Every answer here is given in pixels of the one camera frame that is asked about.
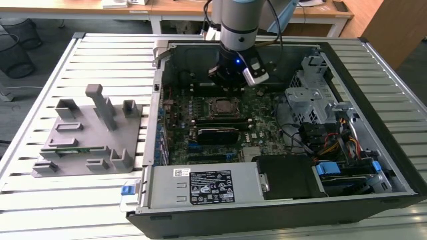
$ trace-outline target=motherboard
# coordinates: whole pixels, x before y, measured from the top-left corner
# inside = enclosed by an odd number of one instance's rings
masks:
[[[287,154],[275,118],[281,95],[253,87],[233,96],[205,89],[166,88],[169,165],[242,163]]]

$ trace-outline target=power supply label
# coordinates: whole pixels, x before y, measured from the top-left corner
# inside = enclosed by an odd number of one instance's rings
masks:
[[[190,202],[193,205],[235,202],[233,171],[205,171],[190,174]]]

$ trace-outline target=green circuit board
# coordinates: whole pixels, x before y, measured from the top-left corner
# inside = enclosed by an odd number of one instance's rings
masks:
[[[170,165],[239,163],[245,162],[243,149],[259,147],[262,155],[287,154],[286,142],[281,135],[275,119],[275,107],[279,97],[275,93],[265,94],[259,89],[247,87],[242,97],[194,97],[187,90],[175,91],[166,101],[167,135],[170,146]],[[234,110],[215,109],[215,106],[230,107]],[[237,144],[198,145],[193,120],[253,119],[254,127],[239,133]],[[193,157],[226,156],[222,161],[198,160]]]

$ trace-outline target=black mesh trash bin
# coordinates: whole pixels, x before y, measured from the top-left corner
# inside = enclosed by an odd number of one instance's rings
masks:
[[[36,70],[36,66],[19,43],[18,36],[0,34],[0,70],[11,79],[24,78]]]
[[[36,24],[31,19],[2,18],[0,25],[8,34],[19,37],[19,44],[24,49],[31,50],[42,46],[43,41],[36,31]]]

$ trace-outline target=metal slatted table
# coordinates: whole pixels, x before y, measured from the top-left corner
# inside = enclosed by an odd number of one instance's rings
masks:
[[[189,35],[87,34],[73,39],[40,97],[0,162],[0,239],[143,240],[121,212],[122,186],[142,177],[143,156],[129,174],[34,178],[32,166],[50,136],[61,99],[94,105],[89,84],[105,86],[113,104],[143,104],[137,152],[145,153],[155,77],[154,46],[162,40],[202,40]],[[427,179],[427,109],[370,44],[357,39],[287,37],[289,42],[330,42],[403,150]],[[346,93],[335,82],[338,91]],[[229,234],[199,239],[359,240],[427,239],[426,202],[355,224]]]

